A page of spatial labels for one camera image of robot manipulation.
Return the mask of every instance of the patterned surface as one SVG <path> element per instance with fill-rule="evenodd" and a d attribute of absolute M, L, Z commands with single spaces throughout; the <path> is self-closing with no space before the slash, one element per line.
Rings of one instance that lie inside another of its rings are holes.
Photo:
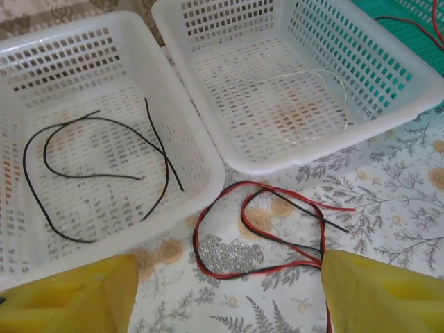
<path fill-rule="evenodd" d="M 164 45 L 151 15 L 154 2 L 155 0 L 0 0 L 0 40 L 105 12 L 131 10 L 144 19 L 159 44 Z"/>
<path fill-rule="evenodd" d="M 0 1 L 5 8 L 13 3 Z M 352 214 L 326 212 L 350 230 L 341 234 L 328 228 L 330 248 L 444 278 L 443 113 L 444 108 L 436 108 L 401 128 L 276 174 L 268 182 L 357 209 Z M 227 184 L 242 179 L 227 169 Z M 294 252 L 256 239 L 239 224 L 244 196 L 245 190 L 233 193 L 206 218 L 201 251 L 207 265 L 215 271 L 238 271 L 297 259 Z M 280 200 L 260 197 L 248 215 L 263 230 L 317 246 L 313 221 Z M 317 272 L 293 268 L 235 281 L 209 278 L 196 268 L 191 247 L 195 224 L 196 217 L 180 221 L 128 250 L 139 260 L 141 282 L 130 332 L 325 332 Z"/>

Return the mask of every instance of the red wire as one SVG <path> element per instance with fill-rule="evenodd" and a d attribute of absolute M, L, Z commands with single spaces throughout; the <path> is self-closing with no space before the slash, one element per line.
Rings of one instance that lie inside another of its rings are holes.
<path fill-rule="evenodd" d="M 300 194 L 294 192 L 294 191 L 290 191 L 287 189 L 281 189 L 279 187 L 274 187 L 274 186 L 270 186 L 270 185 L 265 185 L 265 184 L 259 184 L 257 182 L 249 182 L 249 181 L 245 181 L 245 182 L 240 182 L 238 184 L 235 184 L 231 187 L 228 187 L 227 189 L 223 190 L 221 192 L 221 194 L 219 195 L 219 197 L 214 201 L 216 202 L 217 200 L 219 200 L 220 198 L 223 198 L 224 196 L 226 196 L 227 194 L 229 194 L 230 192 L 234 191 L 235 189 L 237 189 L 240 186 L 245 186 L 245 185 L 254 185 L 257 187 L 260 187 L 261 189 L 267 189 L 267 190 L 271 190 L 277 193 L 283 193 L 286 194 L 287 196 L 296 198 L 298 200 L 301 200 L 305 203 L 310 204 L 314 210 L 316 215 L 318 216 L 319 219 L 319 228 L 321 229 L 321 250 L 324 251 L 327 249 L 327 244 L 325 241 L 325 222 L 323 222 L 323 215 L 321 210 L 318 208 L 318 206 L 330 209 L 330 210 L 339 210 L 339 211 L 344 211 L 344 212 L 353 212 L 354 209 L 352 208 L 340 208 L 340 207 L 333 207 L 333 206 L 329 206 L 329 205 L 325 205 L 322 203 L 317 203 L 315 201 L 312 201 L 308 198 L 305 198 L 304 196 L 301 196 Z M 256 197 L 256 195 L 258 195 L 258 193 L 253 193 L 249 196 L 247 196 L 247 198 L 243 201 L 242 205 L 241 205 L 241 217 L 242 220 L 244 221 L 244 223 L 246 224 L 246 226 L 248 226 L 248 228 L 250 228 L 251 230 L 254 230 L 254 232 L 256 234 L 262 235 L 263 237 L 270 239 L 270 240 L 274 240 L 278 243 L 283 243 L 285 242 L 283 239 L 276 237 L 273 234 L 269 234 L 267 232 L 264 232 L 260 229 L 257 229 L 253 224 L 250 223 L 250 221 L 248 220 L 248 217 L 246 216 L 245 213 L 245 209 L 247 208 L 249 202 Z M 276 272 L 276 271 L 280 271 L 281 269 L 284 268 L 290 268 L 290 267 L 297 267 L 297 266 L 311 266 L 314 268 L 318 268 L 321 269 L 322 266 L 322 261 L 319 260 L 316 257 L 313 257 L 312 255 L 309 255 L 308 253 L 306 253 L 305 251 L 301 250 L 299 247 L 294 246 L 294 245 L 289 245 L 287 244 L 288 247 L 290 247 L 291 249 L 295 250 L 296 252 L 300 253 L 301 255 L 305 256 L 307 259 L 309 260 L 299 260 L 297 262 L 290 262 L 288 264 L 283 264 L 283 265 L 279 265 L 279 266 L 274 266 L 274 267 L 270 267 L 270 268 L 263 268 L 263 269 L 259 269 L 257 271 L 253 271 L 253 272 L 248 272 L 248 273 L 222 273 L 222 274 L 218 274 L 218 273 L 214 273 L 211 272 L 208 268 L 206 268 L 206 266 L 204 265 L 204 263 L 201 261 L 200 256 L 198 255 L 198 249 L 199 249 L 199 229 L 200 229 L 200 224 L 202 223 L 203 219 L 205 218 L 205 216 L 207 215 L 207 213 L 209 212 L 209 210 L 211 209 L 212 205 L 209 206 L 208 208 L 205 208 L 199 215 L 197 223 L 196 223 L 196 228 L 194 230 L 194 250 L 196 251 L 196 259 L 197 259 L 197 265 L 199 267 L 199 269 L 204 272 L 204 274 L 211 276 L 213 278 L 216 279 L 233 279 L 233 278 L 239 278 L 241 276 L 245 276 L 245 275 L 257 275 L 257 274 L 264 274 L 264 273 L 272 273 L 272 272 Z M 327 307 L 327 332 L 328 333 L 332 333 L 332 322 L 331 322 L 331 318 L 330 318 L 330 311 L 328 310 Z"/>
<path fill-rule="evenodd" d="M 424 33 L 428 38 L 430 38 L 433 41 L 433 43 L 435 43 L 435 45 L 440 50 L 444 51 L 444 37 L 441 34 L 441 31 L 439 30 L 438 22 L 436 19 L 437 12 L 438 12 L 438 0 L 434 0 L 433 7 L 432 7 L 432 24 L 433 24 L 433 28 L 434 28 L 439 40 L 437 40 L 431 33 L 426 31 L 420 24 L 416 23 L 415 21 L 411 21 L 410 19 L 403 19 L 401 17 L 394 17 L 394 16 L 379 16 L 379 17 L 376 17 L 375 20 L 392 19 L 394 21 L 401 21 L 401 22 L 413 24 L 418 29 L 420 29 L 422 31 L 422 33 Z"/>
<path fill-rule="evenodd" d="M 441 31 L 439 30 L 438 21 L 436 19 L 436 15 L 438 13 L 438 0 L 433 0 L 433 7 L 432 7 L 432 24 L 433 28 L 435 29 L 435 32 L 441 41 L 441 44 L 444 46 L 444 37 L 441 34 Z"/>

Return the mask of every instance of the green basket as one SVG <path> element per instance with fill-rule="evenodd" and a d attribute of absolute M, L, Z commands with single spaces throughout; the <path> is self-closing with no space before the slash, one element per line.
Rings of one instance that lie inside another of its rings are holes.
<path fill-rule="evenodd" d="M 394 16 L 410 19 L 420 24 L 426 31 L 436 37 L 430 19 L 432 0 L 353 0 L 370 17 Z M 438 24 L 444 29 L 444 0 L 438 7 Z M 378 21 L 413 52 L 444 76 L 444 51 L 440 50 L 423 32 L 413 24 L 391 19 Z"/>

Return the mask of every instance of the basket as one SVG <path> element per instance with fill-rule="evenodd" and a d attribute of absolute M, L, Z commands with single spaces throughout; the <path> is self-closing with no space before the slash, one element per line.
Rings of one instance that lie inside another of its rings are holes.
<path fill-rule="evenodd" d="M 243 173 L 306 164 L 444 98 L 443 79 L 348 0 L 159 0 L 153 16 L 219 153 Z"/>
<path fill-rule="evenodd" d="M 435 36 L 431 19 L 433 0 L 354 0 L 354 3 L 373 18 L 392 16 L 410 19 Z M 438 25 L 443 30 L 444 2 L 442 1 L 438 3 L 436 17 Z M 418 28 L 413 24 L 391 19 L 383 19 L 378 23 L 444 76 L 443 52 Z"/>
<path fill-rule="evenodd" d="M 60 259 L 87 244 L 53 232 L 24 177 L 27 141 L 45 126 L 100 110 L 96 116 L 130 126 L 157 147 L 150 114 L 184 187 L 170 171 L 166 195 L 143 222 L 165 182 L 165 161 L 127 128 L 79 121 L 56 134 L 48 162 L 70 175 L 123 174 L 141 180 L 63 178 L 44 165 L 48 130 L 29 146 L 27 169 L 55 227 L 76 239 L 104 239 L 106 257 L 171 227 L 209 205 L 225 170 L 210 136 L 143 21 L 116 12 L 0 43 L 0 280 Z"/>

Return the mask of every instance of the floral tablecloth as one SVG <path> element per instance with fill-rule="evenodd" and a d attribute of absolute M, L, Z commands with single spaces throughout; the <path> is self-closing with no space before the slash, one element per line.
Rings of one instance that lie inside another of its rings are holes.
<path fill-rule="evenodd" d="M 79 8 L 98 14 L 119 6 L 117 0 L 20 1 L 22 9 L 15 12 L 17 2 L 0 0 L 3 38 L 33 30 L 33 20 L 46 25 L 71 20 L 71 9 L 82 17 L 85 11 Z M 137 1 L 130 2 L 135 6 Z M 139 1 L 139 5 L 151 6 L 148 1 Z M 246 179 L 229 168 L 226 177 L 227 185 Z M 265 181 L 320 202 L 356 209 L 353 213 L 326 212 L 328 219 L 350 231 L 343 234 L 327 228 L 329 248 L 444 278 L 443 107 Z M 240 224 L 240 204 L 251 190 L 224 198 L 205 219 L 201 255 L 213 271 L 247 271 L 299 259 L 292 250 L 258 239 Z M 277 198 L 259 197 L 247 214 L 262 230 L 289 241 L 318 244 L 314 221 Z M 230 281 L 207 277 L 197 269 L 191 246 L 195 224 L 196 216 L 192 216 L 128 249 L 139 260 L 132 333 L 325 332 L 325 300 L 318 272 L 290 268 Z"/>

